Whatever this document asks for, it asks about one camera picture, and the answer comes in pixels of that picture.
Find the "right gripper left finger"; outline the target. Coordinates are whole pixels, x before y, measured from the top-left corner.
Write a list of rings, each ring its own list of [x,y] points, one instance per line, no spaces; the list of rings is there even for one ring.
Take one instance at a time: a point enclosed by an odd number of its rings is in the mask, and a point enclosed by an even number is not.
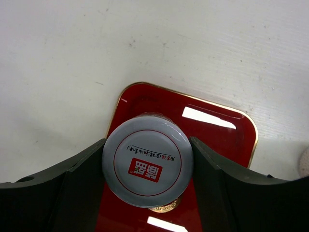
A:
[[[2,232],[93,232],[104,190],[101,139],[45,170],[0,185]]]

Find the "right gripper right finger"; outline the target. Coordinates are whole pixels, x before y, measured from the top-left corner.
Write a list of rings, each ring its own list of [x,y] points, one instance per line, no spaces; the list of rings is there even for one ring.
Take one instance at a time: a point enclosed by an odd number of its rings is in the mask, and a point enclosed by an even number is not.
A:
[[[306,232],[309,179],[274,178],[218,154],[196,137],[193,181],[205,232]]]

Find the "grey-lid spice jar front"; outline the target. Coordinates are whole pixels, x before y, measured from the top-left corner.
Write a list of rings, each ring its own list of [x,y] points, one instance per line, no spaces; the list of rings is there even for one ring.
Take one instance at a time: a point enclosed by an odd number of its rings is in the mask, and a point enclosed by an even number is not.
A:
[[[102,170],[110,190],[141,208],[163,206],[180,197],[193,167],[187,136],[159,116],[138,116],[122,123],[109,135],[102,152]]]

